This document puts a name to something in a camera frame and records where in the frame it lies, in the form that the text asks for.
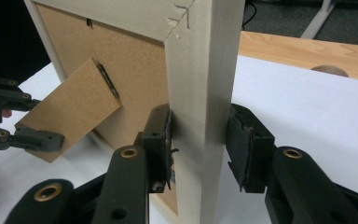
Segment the white painted wood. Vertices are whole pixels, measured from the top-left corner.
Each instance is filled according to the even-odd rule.
[[[34,0],[82,17],[164,41],[186,12],[167,0]]]
[[[34,2],[164,42],[179,220],[214,223],[244,0],[25,1],[50,51]]]
[[[39,33],[40,38],[42,39],[46,52],[48,53],[49,58],[54,64],[54,68],[58,74],[58,77],[60,78],[60,81],[63,82],[66,79],[66,76],[63,72],[57,52],[55,51],[51,43],[50,37],[48,36],[48,31],[46,30],[45,24],[43,23],[42,18],[40,17],[39,11],[37,10],[36,5],[32,0],[24,0],[24,2],[28,8],[32,20],[34,21],[36,30]]]
[[[173,210],[157,195],[150,194],[149,195],[150,203],[154,205],[154,207],[158,210],[158,212],[167,220],[170,224],[178,224],[179,217]]]
[[[243,1],[195,1],[165,42],[181,223],[214,223]]]

